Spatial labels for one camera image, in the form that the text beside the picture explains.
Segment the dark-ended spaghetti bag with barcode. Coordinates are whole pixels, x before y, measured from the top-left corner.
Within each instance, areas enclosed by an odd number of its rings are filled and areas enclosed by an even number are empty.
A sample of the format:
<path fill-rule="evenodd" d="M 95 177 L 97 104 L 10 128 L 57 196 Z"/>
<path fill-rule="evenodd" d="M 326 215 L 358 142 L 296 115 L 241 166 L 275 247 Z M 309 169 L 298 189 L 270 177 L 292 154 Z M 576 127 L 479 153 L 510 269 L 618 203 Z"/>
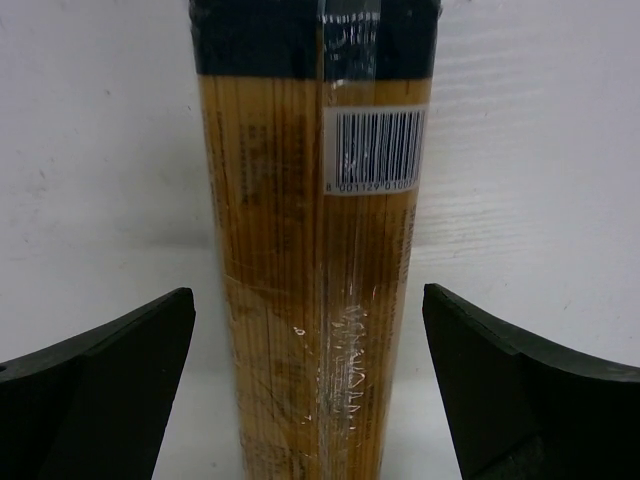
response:
<path fill-rule="evenodd" d="M 248 479 L 380 475 L 440 13 L 189 5 Z"/>

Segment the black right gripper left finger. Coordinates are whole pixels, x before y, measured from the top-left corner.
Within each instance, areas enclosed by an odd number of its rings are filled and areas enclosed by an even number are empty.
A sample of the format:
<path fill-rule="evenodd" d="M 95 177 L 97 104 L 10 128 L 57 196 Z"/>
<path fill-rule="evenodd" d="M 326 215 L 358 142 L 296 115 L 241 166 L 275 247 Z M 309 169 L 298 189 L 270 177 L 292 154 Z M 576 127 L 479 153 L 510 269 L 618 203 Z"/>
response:
<path fill-rule="evenodd" d="M 2 363 L 2 478 L 151 478 L 195 319 L 178 288 Z"/>

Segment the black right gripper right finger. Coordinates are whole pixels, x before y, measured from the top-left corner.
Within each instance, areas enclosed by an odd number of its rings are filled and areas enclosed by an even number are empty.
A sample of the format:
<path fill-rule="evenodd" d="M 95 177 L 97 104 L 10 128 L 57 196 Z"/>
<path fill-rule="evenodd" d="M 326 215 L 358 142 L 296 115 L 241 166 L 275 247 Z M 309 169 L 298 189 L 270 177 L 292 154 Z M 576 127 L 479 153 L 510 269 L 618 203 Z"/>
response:
<path fill-rule="evenodd" d="M 422 314 L 464 479 L 636 479 L 639 370 L 428 284 Z"/>

